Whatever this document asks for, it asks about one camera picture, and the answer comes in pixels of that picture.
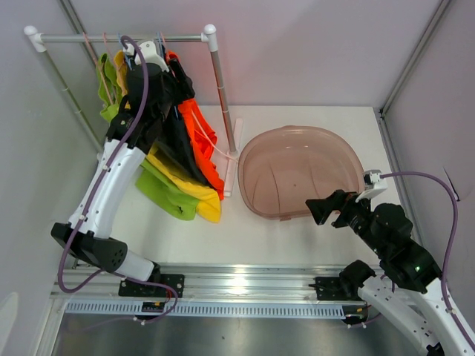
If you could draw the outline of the translucent pink plastic basin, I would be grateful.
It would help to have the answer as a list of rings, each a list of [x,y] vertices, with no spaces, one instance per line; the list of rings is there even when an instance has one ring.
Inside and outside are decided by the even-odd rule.
[[[237,178],[246,207],[268,220],[305,217],[307,200],[364,189],[363,167],[350,144],[313,126],[283,126],[251,139]]]

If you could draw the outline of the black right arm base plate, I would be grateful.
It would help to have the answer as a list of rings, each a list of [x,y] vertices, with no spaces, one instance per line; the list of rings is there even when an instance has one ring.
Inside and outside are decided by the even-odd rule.
[[[308,285],[316,293],[320,301],[350,301],[358,296],[344,289],[339,277],[315,277]]]

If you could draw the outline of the orange shorts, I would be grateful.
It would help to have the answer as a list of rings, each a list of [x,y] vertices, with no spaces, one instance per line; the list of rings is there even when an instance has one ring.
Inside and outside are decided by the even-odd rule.
[[[175,52],[169,51],[166,56],[169,67],[182,66],[180,63],[179,56]],[[220,175],[216,169],[216,165],[212,162],[214,148],[207,142],[204,135],[202,135],[197,123],[194,120],[193,112],[195,112],[197,115],[202,113],[195,97],[179,104],[178,111],[184,118],[186,130],[191,140],[191,146],[193,148],[194,158],[198,168],[202,171],[205,178],[207,178],[207,180],[209,181],[211,185],[210,187],[216,190],[219,199],[223,200],[224,181],[220,178]],[[204,121],[203,117],[198,118],[200,119],[201,125],[203,126],[210,139],[213,141],[214,144],[216,144],[217,136],[215,131],[208,123]]]

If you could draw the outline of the metal clothes rack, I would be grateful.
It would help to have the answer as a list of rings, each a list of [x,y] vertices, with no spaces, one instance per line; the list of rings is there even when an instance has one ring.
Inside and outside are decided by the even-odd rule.
[[[46,44],[48,43],[80,43],[85,44],[85,40],[82,34],[71,34],[71,35],[48,35],[41,33],[37,30],[36,27],[28,25],[24,27],[24,35],[28,39],[29,43],[33,46],[36,54],[45,68],[48,76],[52,82],[57,87],[57,90],[63,94],[64,101],[69,106],[72,114],[76,117],[77,122],[82,126],[83,131],[89,138],[90,143],[96,149],[97,152],[102,151],[102,140],[95,134],[93,128],[91,127],[86,115],[81,109],[78,101],[73,95],[71,89],[68,87],[64,77],[60,73],[58,67],[56,66],[54,60],[51,58]],[[103,43],[102,35],[87,35],[90,43]],[[117,34],[106,35],[107,43],[116,43],[119,41]],[[223,123],[226,132],[226,138],[228,141],[229,154],[233,158],[237,159],[239,155],[239,145],[241,142],[241,134],[243,129],[243,120],[231,118],[229,111],[229,104],[226,97],[225,84],[223,79],[223,71],[220,65],[220,57],[218,52],[218,42],[217,42],[217,29],[213,24],[208,24],[203,28],[203,31],[200,34],[193,35],[170,35],[164,36],[165,43],[204,43],[207,45],[212,67],[214,71],[214,77],[216,81],[217,92],[220,101],[220,108],[223,117]],[[233,188],[236,180],[236,173],[238,169],[238,163],[228,160],[226,166],[226,173],[224,175],[224,190],[223,195],[225,197],[230,197],[233,193]]]

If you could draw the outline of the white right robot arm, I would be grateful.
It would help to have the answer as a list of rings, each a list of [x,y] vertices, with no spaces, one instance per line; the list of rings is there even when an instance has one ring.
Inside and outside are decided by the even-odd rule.
[[[361,298],[392,323],[420,355],[473,355],[474,331],[465,318],[447,306],[442,270],[432,255],[411,237],[412,222],[400,205],[370,207],[357,193],[337,190],[325,199],[307,200],[317,225],[332,212],[334,228],[350,228],[376,254],[385,276],[413,302],[409,307],[361,260],[339,274],[339,291]]]

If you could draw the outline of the pink wire hanger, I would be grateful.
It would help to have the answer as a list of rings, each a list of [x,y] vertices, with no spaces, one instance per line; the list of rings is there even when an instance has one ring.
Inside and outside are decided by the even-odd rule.
[[[195,122],[197,123],[202,135],[204,135],[205,139],[207,140],[207,142],[214,148],[214,151],[217,151],[220,155],[226,157],[228,160],[231,160],[233,162],[238,162],[237,159],[233,158],[232,156],[230,156],[229,154],[225,154],[224,152],[222,152],[219,148],[217,148],[217,146],[213,143],[213,141],[210,139],[210,137],[208,136],[208,134],[206,133],[206,131],[204,130],[203,126],[201,125],[201,122],[200,122],[200,119],[198,117],[203,117],[204,119],[204,116],[200,113],[199,115],[197,115],[195,112],[193,112],[193,116],[194,116],[194,120]]]

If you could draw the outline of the lime green shorts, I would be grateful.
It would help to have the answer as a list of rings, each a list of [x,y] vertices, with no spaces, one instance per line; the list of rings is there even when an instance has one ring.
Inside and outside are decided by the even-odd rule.
[[[114,61],[116,63],[121,54],[122,51],[120,50],[114,55]],[[99,63],[101,64],[103,72],[103,64],[106,60],[107,53],[103,53],[99,58]],[[120,87],[122,89],[122,95],[119,97],[118,103],[114,102],[111,83],[104,73],[105,81],[113,100],[113,104],[108,107],[105,107],[103,102],[103,109],[100,112],[102,118],[107,122],[110,122],[118,114],[120,101],[128,93],[126,84],[127,72],[127,66],[123,65],[120,69],[120,78],[122,80]],[[181,191],[174,182],[172,182],[164,173],[159,171],[159,169],[154,167],[147,159],[143,160],[141,167],[142,173],[137,178],[135,185],[143,195],[179,220],[190,221],[195,218],[198,199]]]

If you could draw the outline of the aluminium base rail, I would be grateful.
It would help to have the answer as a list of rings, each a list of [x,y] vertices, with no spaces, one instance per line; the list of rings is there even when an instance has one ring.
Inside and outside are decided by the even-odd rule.
[[[337,277],[346,265],[265,266],[265,265],[180,265],[162,264],[164,274],[183,274],[180,301],[236,303],[303,303],[316,300],[309,284],[315,277]],[[96,268],[80,264],[66,269],[63,278],[68,288],[79,285]],[[77,293],[75,298],[118,297],[121,277],[101,272]]]

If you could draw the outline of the navy dark shorts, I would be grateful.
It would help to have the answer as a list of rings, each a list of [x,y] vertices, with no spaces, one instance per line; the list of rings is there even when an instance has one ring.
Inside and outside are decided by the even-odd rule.
[[[173,107],[162,123],[162,133],[157,139],[160,150],[187,176],[200,184],[211,186],[195,162],[191,140],[184,118]]]

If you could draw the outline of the yellow shorts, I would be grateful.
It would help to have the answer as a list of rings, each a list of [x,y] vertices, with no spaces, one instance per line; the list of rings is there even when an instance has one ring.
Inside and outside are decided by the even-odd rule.
[[[200,184],[193,178],[187,177],[159,148],[158,137],[148,149],[147,159],[154,167],[164,173],[174,184],[186,194],[198,199],[196,214],[211,223],[220,221],[220,199],[212,187]]]

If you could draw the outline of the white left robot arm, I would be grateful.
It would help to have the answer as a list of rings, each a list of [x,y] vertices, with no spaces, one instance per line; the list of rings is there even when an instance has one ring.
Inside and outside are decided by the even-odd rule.
[[[108,273],[135,280],[146,297],[161,287],[158,265],[129,250],[111,236],[125,190],[174,107],[194,97],[191,79],[172,59],[168,70],[149,63],[134,65],[126,74],[128,93],[106,133],[103,154],[81,203],[67,223],[53,225],[51,236],[72,257]]]

